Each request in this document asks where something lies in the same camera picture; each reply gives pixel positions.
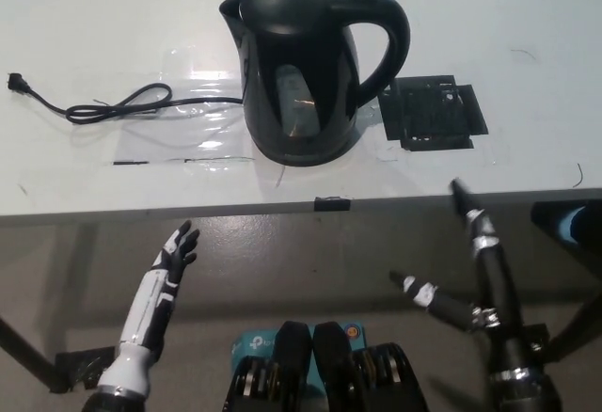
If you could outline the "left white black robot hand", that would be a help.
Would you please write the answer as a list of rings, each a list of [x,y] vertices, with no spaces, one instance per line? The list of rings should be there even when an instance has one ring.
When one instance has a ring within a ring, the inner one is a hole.
[[[142,346],[160,356],[184,270],[197,258],[198,237],[199,230],[192,230],[192,222],[187,220],[163,244],[140,281],[120,344]]]

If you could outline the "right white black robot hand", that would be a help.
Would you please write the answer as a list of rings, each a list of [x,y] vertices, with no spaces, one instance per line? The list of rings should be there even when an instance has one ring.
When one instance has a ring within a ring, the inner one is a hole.
[[[482,331],[490,341],[488,371],[497,381],[525,381],[543,375],[531,348],[521,305],[499,235],[489,214],[458,179],[450,183],[455,212],[469,239],[480,300],[462,302],[435,284],[391,270],[388,274],[415,305],[459,330]]]

